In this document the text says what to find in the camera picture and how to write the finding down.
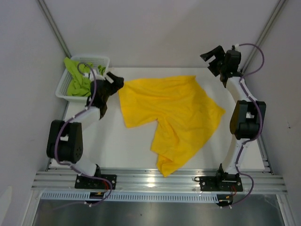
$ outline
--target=yellow cloth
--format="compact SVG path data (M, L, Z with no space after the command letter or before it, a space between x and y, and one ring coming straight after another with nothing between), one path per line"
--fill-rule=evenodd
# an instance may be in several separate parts
M118 91L126 127L158 120L151 150L167 177L208 141L225 111L195 81L195 76L127 81Z

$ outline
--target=white wall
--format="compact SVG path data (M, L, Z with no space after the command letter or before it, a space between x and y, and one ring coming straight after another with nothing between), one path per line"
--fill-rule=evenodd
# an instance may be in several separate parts
M200 54L255 42L278 0L46 2L72 55L105 54L114 67L206 67Z
M301 225L300 9L301 1L288 1L263 44L263 69L247 79L250 90L267 104L263 138L273 170L284 176L292 208L299 218L297 225ZM258 54L249 71L260 63Z
M24 215L37 170L47 162L49 126L65 102L55 88L64 55L34 0L0 7L0 195L13 187L4 226Z

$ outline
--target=white plastic basket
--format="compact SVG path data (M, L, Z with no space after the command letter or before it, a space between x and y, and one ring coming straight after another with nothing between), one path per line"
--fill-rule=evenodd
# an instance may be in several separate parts
M71 60L83 62L83 63L92 63L93 68L97 68L98 65L104 66L105 71L104 75L107 73L109 64L110 64L110 59L106 56L98 56L98 55L90 55L90 54L82 54L82 55L76 55L71 57ZM73 102L86 102L87 97L72 97L72 96L67 96L67 89L72 80L72 75L69 73L67 69L65 69L62 78L60 82L58 83L58 86L55 91L55 95L59 98L64 98L68 101L73 101Z

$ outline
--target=green cloth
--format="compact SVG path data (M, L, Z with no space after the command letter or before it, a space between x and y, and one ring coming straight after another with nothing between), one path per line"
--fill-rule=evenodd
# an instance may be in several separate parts
M78 61L70 60L69 58L64 59L65 66L67 70L72 75L72 80L67 89L68 96L76 96L76 97L88 97L91 95L90 92L90 79L84 77L77 70ZM87 66L80 65L79 69L83 73L89 73L90 69Z

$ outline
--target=white table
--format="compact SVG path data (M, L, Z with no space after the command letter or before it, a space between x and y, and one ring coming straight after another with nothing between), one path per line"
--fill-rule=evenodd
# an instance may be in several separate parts
M196 75L197 82L215 102L226 110L222 121L197 154L182 169L216 170L224 160L230 146L229 122L235 107L231 94L206 68L111 68L116 76L125 81L138 78L164 78L176 75ZM85 103L70 102L65 119L83 109ZM120 110L118 94L107 102L105 116L83 132L84 153L100 167L127 169L155 169L157 154L150 150L157 127L152 122L127 129ZM52 161L52 167L58 167ZM243 171L263 171L264 165L256 141L253 141L242 162Z

